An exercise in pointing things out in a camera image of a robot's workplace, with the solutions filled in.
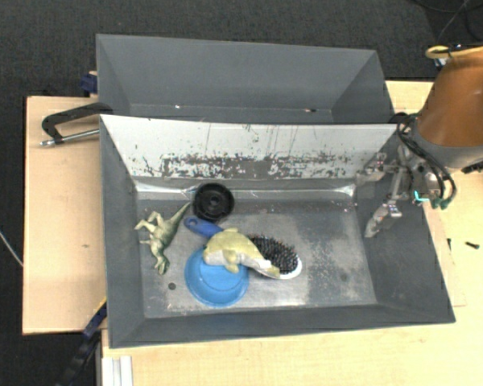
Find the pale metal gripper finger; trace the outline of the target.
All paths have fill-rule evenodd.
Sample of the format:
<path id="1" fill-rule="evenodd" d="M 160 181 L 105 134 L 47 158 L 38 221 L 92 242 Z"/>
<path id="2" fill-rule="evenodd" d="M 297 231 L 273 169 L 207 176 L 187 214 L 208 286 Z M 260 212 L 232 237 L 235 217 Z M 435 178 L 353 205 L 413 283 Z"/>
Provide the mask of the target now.
<path id="1" fill-rule="evenodd" d="M 396 159 L 387 160 L 386 153 L 376 153 L 356 174 L 355 183 L 363 186 L 366 183 L 379 182 L 385 175 L 396 173 L 399 170 L 399 163 Z"/>
<path id="2" fill-rule="evenodd" d="M 403 217 L 395 201 L 382 203 L 373 213 L 365 226 L 364 236 L 372 238 L 383 230 L 390 229 Z"/>

